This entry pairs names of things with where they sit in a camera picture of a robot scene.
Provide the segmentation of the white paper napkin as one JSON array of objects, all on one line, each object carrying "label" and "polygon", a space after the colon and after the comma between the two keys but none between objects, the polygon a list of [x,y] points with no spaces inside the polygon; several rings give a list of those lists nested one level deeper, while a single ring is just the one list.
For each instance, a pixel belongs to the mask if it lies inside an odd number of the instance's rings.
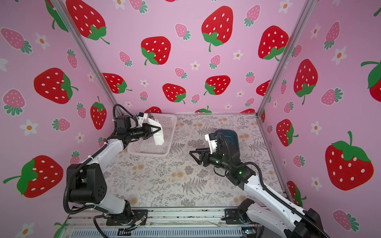
[{"label": "white paper napkin", "polygon": [[163,145],[164,135],[163,135],[162,125],[159,122],[157,122],[153,119],[150,119],[150,118],[148,118],[147,121],[148,121],[149,125],[155,126],[153,128],[153,132],[154,132],[153,138],[154,138],[155,145]]}]

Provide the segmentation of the teal plastic utensil tray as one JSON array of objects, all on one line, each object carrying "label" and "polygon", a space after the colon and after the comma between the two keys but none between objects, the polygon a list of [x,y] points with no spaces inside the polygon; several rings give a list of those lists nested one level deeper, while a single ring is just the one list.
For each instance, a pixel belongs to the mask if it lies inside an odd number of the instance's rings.
[{"label": "teal plastic utensil tray", "polygon": [[238,135],[233,130],[219,129],[215,132],[220,152],[235,157],[240,154]]}]

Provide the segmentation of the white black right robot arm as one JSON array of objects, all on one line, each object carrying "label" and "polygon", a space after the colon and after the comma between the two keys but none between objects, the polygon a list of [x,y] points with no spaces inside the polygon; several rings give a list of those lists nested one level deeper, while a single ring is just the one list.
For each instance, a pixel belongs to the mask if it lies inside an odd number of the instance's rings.
[{"label": "white black right robot arm", "polygon": [[327,238],[319,214],[305,210],[289,201],[264,183],[263,174],[254,162],[240,159],[238,135],[232,130],[217,130],[205,135],[208,147],[190,151],[193,159],[204,167],[225,170],[234,186],[255,197],[265,208],[251,199],[238,206],[238,217],[243,224],[258,223],[282,238]]}]

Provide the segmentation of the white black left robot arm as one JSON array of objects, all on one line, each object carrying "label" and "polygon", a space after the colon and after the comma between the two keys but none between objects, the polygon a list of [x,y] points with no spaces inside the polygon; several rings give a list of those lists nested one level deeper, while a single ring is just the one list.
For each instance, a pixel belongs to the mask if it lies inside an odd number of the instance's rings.
[{"label": "white black left robot arm", "polygon": [[107,191],[103,171],[113,158],[130,143],[146,140],[162,132],[158,124],[139,123],[130,112],[113,116],[114,130],[103,140],[103,146],[80,164],[70,165],[66,170],[66,187],[63,208],[69,215],[87,209],[95,209],[127,225],[134,219],[134,213],[127,200],[120,199]]}]

